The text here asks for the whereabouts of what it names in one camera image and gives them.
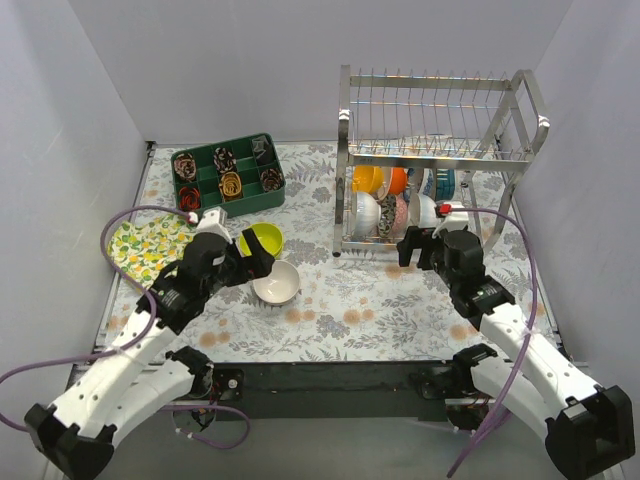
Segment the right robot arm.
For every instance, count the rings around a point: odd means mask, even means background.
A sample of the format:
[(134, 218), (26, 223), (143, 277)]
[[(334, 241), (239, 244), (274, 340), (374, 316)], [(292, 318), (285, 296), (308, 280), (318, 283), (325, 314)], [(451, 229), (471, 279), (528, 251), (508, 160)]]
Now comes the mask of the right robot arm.
[(567, 479), (588, 479), (635, 455), (629, 396), (602, 387), (527, 325), (514, 297), (487, 274), (475, 234), (412, 226), (397, 250), (402, 266), (418, 251), (419, 268), (434, 271), (455, 310), (507, 356), (486, 345), (459, 352), (452, 383), (460, 395), (482, 392), (501, 403), (543, 441)]

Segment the light blue white bowl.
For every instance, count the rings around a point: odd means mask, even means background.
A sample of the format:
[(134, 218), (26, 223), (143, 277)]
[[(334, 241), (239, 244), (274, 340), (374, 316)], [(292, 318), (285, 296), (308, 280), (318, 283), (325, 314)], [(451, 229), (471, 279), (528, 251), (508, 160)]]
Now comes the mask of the light blue white bowl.
[(430, 197), (413, 193), (408, 206), (409, 226), (436, 228), (441, 221), (436, 214), (436, 208), (436, 202)]

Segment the dark floral pink bowl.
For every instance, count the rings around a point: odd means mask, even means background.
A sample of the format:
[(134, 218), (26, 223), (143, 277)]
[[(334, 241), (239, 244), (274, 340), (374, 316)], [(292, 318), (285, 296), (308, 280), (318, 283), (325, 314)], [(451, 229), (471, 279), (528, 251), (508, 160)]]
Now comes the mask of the dark floral pink bowl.
[(398, 238), (408, 224), (408, 206), (402, 196), (388, 194), (381, 202), (378, 233), (381, 238)]

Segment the beige bowl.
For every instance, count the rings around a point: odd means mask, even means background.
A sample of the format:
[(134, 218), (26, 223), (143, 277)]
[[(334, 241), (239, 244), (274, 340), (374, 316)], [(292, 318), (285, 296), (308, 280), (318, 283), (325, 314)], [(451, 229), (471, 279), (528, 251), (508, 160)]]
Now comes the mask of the beige bowl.
[(287, 261), (276, 260), (267, 277), (252, 282), (252, 289), (260, 300), (279, 306), (291, 301), (298, 294), (300, 285), (296, 267)]

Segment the lime green bowl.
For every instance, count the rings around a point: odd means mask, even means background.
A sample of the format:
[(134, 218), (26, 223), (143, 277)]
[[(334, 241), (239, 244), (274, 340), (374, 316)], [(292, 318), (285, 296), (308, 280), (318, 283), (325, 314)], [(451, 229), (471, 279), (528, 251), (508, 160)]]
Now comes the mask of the lime green bowl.
[(255, 233), (264, 249), (279, 258), (284, 247), (284, 236), (278, 226), (268, 222), (254, 223), (249, 228)]
[(284, 248), (284, 241), (280, 238), (265, 237), (263, 240), (263, 247), (275, 259), (279, 259)]

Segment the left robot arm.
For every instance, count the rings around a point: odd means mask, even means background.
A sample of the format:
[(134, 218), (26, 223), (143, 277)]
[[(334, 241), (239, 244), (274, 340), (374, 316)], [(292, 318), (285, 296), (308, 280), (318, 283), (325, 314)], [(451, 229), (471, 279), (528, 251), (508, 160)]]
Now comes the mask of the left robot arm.
[(224, 287), (264, 278), (274, 258), (254, 231), (250, 253), (216, 232), (199, 232), (181, 259), (165, 266), (125, 327), (85, 374), (50, 405), (25, 415), (34, 445), (70, 479), (94, 479), (116, 446), (140, 423), (180, 397), (200, 400), (214, 385), (213, 362), (192, 347), (168, 355), (155, 373), (143, 370)]

